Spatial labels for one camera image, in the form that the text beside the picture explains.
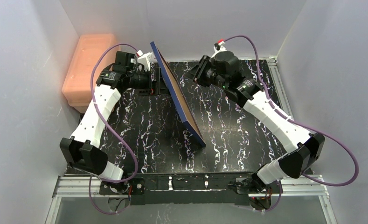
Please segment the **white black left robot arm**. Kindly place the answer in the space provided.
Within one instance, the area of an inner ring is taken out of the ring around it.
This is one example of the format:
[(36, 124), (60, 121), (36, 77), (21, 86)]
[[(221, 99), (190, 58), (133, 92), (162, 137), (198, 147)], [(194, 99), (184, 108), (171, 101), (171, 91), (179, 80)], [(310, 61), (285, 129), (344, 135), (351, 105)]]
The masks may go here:
[(62, 138), (60, 149), (71, 168), (94, 174), (103, 180), (120, 181), (121, 168), (108, 161), (99, 149), (106, 121), (121, 94), (137, 89), (141, 95), (168, 94), (163, 81), (151, 78), (152, 52), (136, 54), (117, 51), (115, 62), (105, 67), (96, 80), (94, 96), (76, 130), (69, 138)]

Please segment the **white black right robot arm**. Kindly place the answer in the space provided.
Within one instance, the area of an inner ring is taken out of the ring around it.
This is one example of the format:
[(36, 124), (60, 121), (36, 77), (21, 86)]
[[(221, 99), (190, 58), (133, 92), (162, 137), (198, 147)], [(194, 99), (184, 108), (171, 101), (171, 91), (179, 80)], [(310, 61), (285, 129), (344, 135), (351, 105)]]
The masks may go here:
[(319, 158), (325, 137), (289, 122), (287, 114), (267, 98), (260, 82), (242, 72), (232, 52), (204, 55), (186, 77), (203, 87), (222, 88), (229, 100), (264, 124), (286, 150), (286, 154), (246, 179), (247, 185), (264, 188), (284, 177), (297, 179)]

